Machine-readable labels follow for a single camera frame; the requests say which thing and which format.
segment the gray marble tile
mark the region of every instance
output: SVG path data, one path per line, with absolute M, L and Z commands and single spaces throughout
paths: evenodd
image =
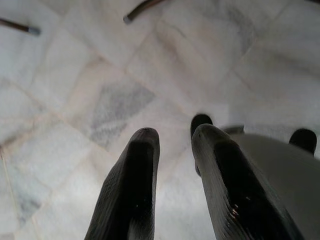
M 19 228 L 15 202 L 7 179 L 2 152 L 0 157 L 0 236 L 13 233 Z
M 15 240 L 39 240 L 35 226 L 31 220 L 27 221 L 24 227 L 14 233 Z
M 33 130 L 27 137 L 12 141 L 4 150 L 8 165 L 18 167 L 43 185 L 54 189 L 68 177 L 91 147 L 92 143 L 81 133 L 49 114 L 34 123 Z M 31 196 L 35 194 L 43 198 L 37 194 L 41 186 L 34 185 L 32 180 L 27 184 L 34 186 L 35 192 L 30 193 Z M 19 195 L 26 197 L 26 200 L 30 197 L 23 192 Z M 33 203 L 31 201 L 29 207 L 34 207 Z M 27 215 L 30 211 L 33 208 L 26 210 Z
M 179 158 L 172 176 L 157 189 L 155 235 L 158 239 L 216 239 L 194 161 L 189 148 Z
M 251 0 L 177 0 L 162 19 L 177 28 L 221 79 L 270 18 Z
M 93 148 L 87 159 L 34 216 L 41 239 L 84 239 L 102 183 L 116 159 Z
M 0 28 L 0 76 L 26 88 L 44 56 L 59 16 L 38 0 L 2 0 L 0 16 L 41 29 L 35 37 L 7 27 Z
M 107 148 L 154 98 L 145 87 L 97 58 L 81 70 L 58 111 L 88 138 Z
M 236 66 L 267 101 L 249 116 L 253 122 L 319 129 L 319 13 L 318 4 L 294 1 Z
M 20 226 L 23 227 L 26 221 L 43 205 L 51 190 L 17 166 L 8 163 L 7 170 Z
M 132 24 L 123 17 L 139 0 L 80 0 L 66 16 L 66 28 L 118 67 L 126 65 L 153 29 L 166 3 L 143 13 Z

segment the marble floor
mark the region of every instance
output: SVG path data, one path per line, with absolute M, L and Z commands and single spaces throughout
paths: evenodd
M 142 127 L 160 137 L 155 239 L 212 240 L 194 114 L 320 134 L 320 5 L 168 0 L 125 25 L 140 1 L 0 0 L 1 17 L 42 30 L 0 27 L 0 240 L 83 239 Z

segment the floor tile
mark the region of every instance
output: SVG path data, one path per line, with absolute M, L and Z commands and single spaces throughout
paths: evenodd
M 58 111 L 68 101 L 83 68 L 96 55 L 64 28 L 56 33 L 29 91 L 50 109 Z
M 51 190 L 36 177 L 25 173 L 12 164 L 7 164 L 12 193 L 17 207 L 20 227 L 40 209 L 49 197 Z
M 154 98 L 132 78 L 96 59 L 82 69 L 60 113 L 87 137 L 107 147 Z
M 162 14 L 165 3 L 143 13 L 130 25 L 123 17 L 139 0 L 80 0 L 66 16 L 66 28 L 118 67 L 126 65 Z
M 215 239 L 191 147 L 179 158 L 172 176 L 157 189 L 155 235 L 162 240 Z
M 19 228 L 19 220 L 15 208 L 15 202 L 11 195 L 10 183 L 6 177 L 6 170 L 0 158 L 0 236 L 13 233 Z
M 221 79 L 270 21 L 255 1 L 176 0 L 162 19 L 174 26 Z
M 64 16 L 78 0 L 40 0 L 60 16 Z
M 274 19 L 292 0 L 257 0 L 255 2 L 271 19 Z
M 269 102 L 252 121 L 319 128 L 319 13 L 318 4 L 295 1 L 236 66 L 252 91 Z
M 11 145 L 8 165 L 18 167 L 51 189 L 65 180 L 92 147 L 81 133 L 50 114 L 35 123 L 26 139 Z
M 0 28 L 0 76 L 26 88 L 45 55 L 59 16 L 38 0 L 2 0 L 0 16 L 41 29 L 41 35 L 36 37 L 7 27 Z
M 15 236 L 13 235 L 13 233 L 0 235 L 0 240 L 15 240 Z
M 19 231 L 14 233 L 14 237 L 14 240 L 39 240 L 35 226 L 31 220 L 29 220 Z
M 32 130 L 34 121 L 47 110 L 25 93 L 0 78 L 0 144 L 10 144 L 21 133 Z
M 161 186 L 172 174 L 180 155 L 189 147 L 190 122 L 191 118 L 180 113 L 170 102 L 157 98 L 130 118 L 119 137 L 106 149 L 119 157 L 130 137 L 138 129 L 156 129 L 160 140 L 157 185 Z
M 161 21 L 130 62 L 127 71 L 157 95 L 192 111 L 219 82 L 212 67 L 175 27 Z
M 84 239 L 102 183 L 115 162 L 116 159 L 103 149 L 92 149 L 86 160 L 35 215 L 42 239 Z

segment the white marble tile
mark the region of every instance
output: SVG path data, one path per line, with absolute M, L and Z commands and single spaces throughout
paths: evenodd
M 271 19 L 274 19 L 292 0 L 255 0 L 255 2 Z
M 2 0 L 0 16 L 41 29 L 41 35 L 35 37 L 7 27 L 0 28 L 0 76 L 26 88 L 47 50 L 59 17 L 38 0 Z
M 162 19 L 210 64 L 214 79 L 227 73 L 270 21 L 250 0 L 176 0 Z
M 29 91 L 50 109 L 59 111 L 68 101 L 83 68 L 94 58 L 96 55 L 87 46 L 61 27 Z
M 157 95 L 186 108 L 186 112 L 208 100 L 209 86 L 218 83 L 223 75 L 176 27 L 164 21 L 157 24 L 127 71 Z
M 128 66 L 129 73 L 189 116 L 210 114 L 218 126 L 247 121 L 246 112 L 257 97 L 235 74 L 220 70 L 165 22 L 158 24 Z
M 216 239 L 191 148 L 179 158 L 172 176 L 157 189 L 155 235 L 161 240 Z
M 78 0 L 40 0 L 61 16 L 64 16 Z
M 115 162 L 103 149 L 92 149 L 87 160 L 35 215 L 41 239 L 84 239 L 102 183 Z
M 253 122 L 319 128 L 319 16 L 318 4 L 294 1 L 236 66 L 268 101 L 248 116 Z
M 15 202 L 11 195 L 10 183 L 2 158 L 0 157 L 0 236 L 13 233 L 19 228 Z
M 80 0 L 66 16 L 66 28 L 118 67 L 126 65 L 153 29 L 166 3 L 143 13 L 132 24 L 123 17 L 140 0 Z
M 14 240 L 39 240 L 35 226 L 31 220 L 14 233 Z
M 54 189 L 91 147 L 92 143 L 81 133 L 49 114 L 34 124 L 33 131 L 26 138 L 11 142 L 6 161 Z
M 51 190 L 34 176 L 25 173 L 9 162 L 7 163 L 7 171 L 20 226 L 23 227 L 26 221 L 43 205 Z

